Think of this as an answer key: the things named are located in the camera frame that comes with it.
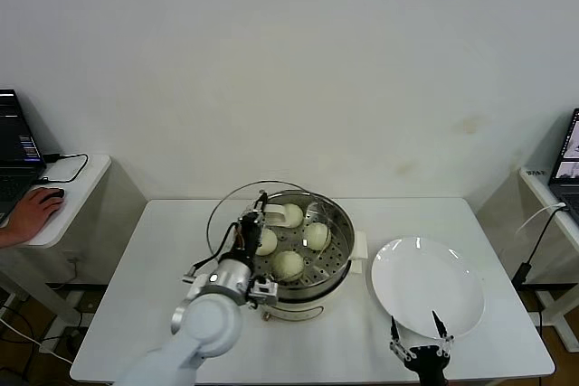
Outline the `person's bare hand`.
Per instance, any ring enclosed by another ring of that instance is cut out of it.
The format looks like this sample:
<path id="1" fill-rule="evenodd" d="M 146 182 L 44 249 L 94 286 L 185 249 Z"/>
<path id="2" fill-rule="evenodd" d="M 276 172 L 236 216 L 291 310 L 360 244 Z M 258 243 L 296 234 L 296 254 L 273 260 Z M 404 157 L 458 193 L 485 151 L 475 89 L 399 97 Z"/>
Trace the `person's bare hand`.
<path id="1" fill-rule="evenodd" d="M 30 241 L 59 211 L 64 201 L 64 190 L 37 188 L 27 193 L 14 207 L 8 223 L 1 229 L 1 247 L 13 247 Z"/>

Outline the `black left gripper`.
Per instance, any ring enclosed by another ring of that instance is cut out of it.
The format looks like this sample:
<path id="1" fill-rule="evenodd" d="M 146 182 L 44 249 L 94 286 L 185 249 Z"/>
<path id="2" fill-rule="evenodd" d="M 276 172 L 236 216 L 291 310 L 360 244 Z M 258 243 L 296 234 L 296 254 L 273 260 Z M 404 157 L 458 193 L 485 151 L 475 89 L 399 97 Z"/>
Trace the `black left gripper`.
<path id="1" fill-rule="evenodd" d="M 256 208 L 252 205 L 248 206 L 244 210 L 243 216 L 238 220 L 234 236 L 233 254 L 245 264 L 253 263 L 257 249 L 260 246 L 263 229 L 261 213 L 265 213 L 267 204 L 268 194 L 265 191 L 260 191 L 256 200 Z"/>

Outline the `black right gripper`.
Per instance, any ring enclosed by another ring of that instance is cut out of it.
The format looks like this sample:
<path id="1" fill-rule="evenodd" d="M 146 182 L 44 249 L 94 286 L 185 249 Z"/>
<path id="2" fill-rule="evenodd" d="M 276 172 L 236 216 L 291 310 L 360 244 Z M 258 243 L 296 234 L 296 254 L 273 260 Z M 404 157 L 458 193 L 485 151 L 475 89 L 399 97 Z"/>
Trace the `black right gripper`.
<path id="1" fill-rule="evenodd" d="M 428 345 L 412 347 L 410 350 L 405 348 L 393 316 L 391 317 L 389 347 L 400 361 L 405 362 L 406 369 L 418 375 L 421 386 L 447 386 L 449 383 L 445 378 L 444 370 L 449 365 L 449 354 L 454 336 L 448 334 L 445 324 L 435 311 L 432 312 L 432 317 L 440 337 L 439 347 Z"/>

